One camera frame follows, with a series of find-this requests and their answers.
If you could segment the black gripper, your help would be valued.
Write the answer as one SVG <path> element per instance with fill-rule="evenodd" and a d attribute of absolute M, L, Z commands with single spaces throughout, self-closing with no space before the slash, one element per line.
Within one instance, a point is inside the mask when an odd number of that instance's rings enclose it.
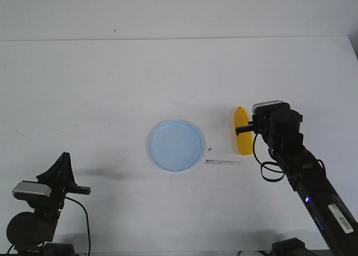
<path fill-rule="evenodd" d="M 62 171 L 63 160 L 65 178 L 59 176 Z M 63 152 L 47 171 L 38 175 L 36 178 L 39 183 L 45 184 L 51 188 L 50 198 L 57 208 L 64 207 L 64 200 L 68 193 L 78 195 L 89 195 L 91 193 L 90 187 L 79 186 L 76 184 L 69 153 Z"/>
<path fill-rule="evenodd" d="M 254 131 L 262 135 L 271 155 L 298 155 L 304 150 L 300 124 L 303 115 L 291 108 L 277 108 L 263 116 L 252 114 L 252 124 L 235 128 L 236 135 Z"/>

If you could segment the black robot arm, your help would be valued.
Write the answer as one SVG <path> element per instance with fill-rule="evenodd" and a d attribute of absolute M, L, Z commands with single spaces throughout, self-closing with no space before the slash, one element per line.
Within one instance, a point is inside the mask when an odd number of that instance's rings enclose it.
<path fill-rule="evenodd" d="M 313 219 L 333 255 L 357 255 L 357 221 L 327 178 L 322 160 L 303 145 L 300 124 L 303 117 L 283 101 L 257 103 L 252 118 L 239 106 L 234 113 L 238 151 L 255 155 L 257 136 L 268 146 L 271 161 L 258 164 L 261 170 L 280 173 L 279 178 L 264 179 L 279 182 L 287 178 Z"/>
<path fill-rule="evenodd" d="M 14 216 L 6 235 L 18 255 L 76 255 L 73 244 L 53 242 L 55 230 L 66 199 L 80 205 L 89 223 L 86 208 L 67 194 L 89 195 L 89 187 L 76 184 L 70 154 L 63 152 L 56 162 L 36 181 L 21 181 L 12 190 L 17 200 L 33 209 Z"/>

